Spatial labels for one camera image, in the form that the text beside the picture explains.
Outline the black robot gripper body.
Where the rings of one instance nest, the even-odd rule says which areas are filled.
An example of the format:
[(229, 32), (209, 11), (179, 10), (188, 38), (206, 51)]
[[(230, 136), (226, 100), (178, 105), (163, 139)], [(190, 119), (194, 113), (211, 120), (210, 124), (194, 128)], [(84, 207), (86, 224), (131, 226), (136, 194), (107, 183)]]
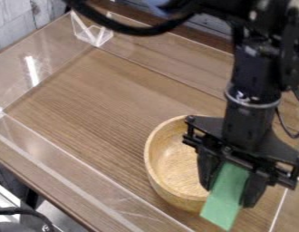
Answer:
[(227, 110), (222, 118), (190, 115), (183, 142), (198, 155), (201, 148), (222, 152), (226, 162), (250, 173), (270, 177), (267, 186), (295, 189), (299, 182), (299, 151), (277, 135), (273, 124), (279, 117), (282, 92), (259, 95), (239, 87), (226, 89)]

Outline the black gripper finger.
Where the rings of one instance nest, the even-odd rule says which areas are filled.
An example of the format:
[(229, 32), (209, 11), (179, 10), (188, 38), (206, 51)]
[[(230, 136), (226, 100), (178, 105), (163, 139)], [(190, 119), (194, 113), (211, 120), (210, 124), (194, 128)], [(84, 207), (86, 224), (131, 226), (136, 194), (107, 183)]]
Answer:
[(219, 171), (225, 165), (226, 157), (222, 152), (201, 148), (198, 155), (198, 168), (202, 186), (206, 190), (214, 188)]
[(241, 204), (245, 208), (255, 207), (267, 191), (269, 181), (270, 177), (267, 174), (257, 172), (250, 173), (241, 196)]

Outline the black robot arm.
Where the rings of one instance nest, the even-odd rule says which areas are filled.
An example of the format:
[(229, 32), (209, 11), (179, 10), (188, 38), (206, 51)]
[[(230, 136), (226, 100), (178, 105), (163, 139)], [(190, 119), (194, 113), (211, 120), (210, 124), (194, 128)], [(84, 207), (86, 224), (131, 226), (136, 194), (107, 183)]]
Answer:
[(172, 31), (195, 15), (211, 15), (233, 29), (235, 63), (225, 94), (222, 118), (190, 115), (183, 141), (198, 152), (202, 186), (214, 189), (227, 164), (249, 172), (241, 205), (258, 204), (269, 187), (295, 189), (299, 151), (273, 129), (282, 119), (282, 94), (299, 101), (299, 0), (147, 0), (164, 17), (154, 26), (131, 26), (108, 18), (88, 0), (64, 0), (82, 15), (112, 31), (155, 36)]

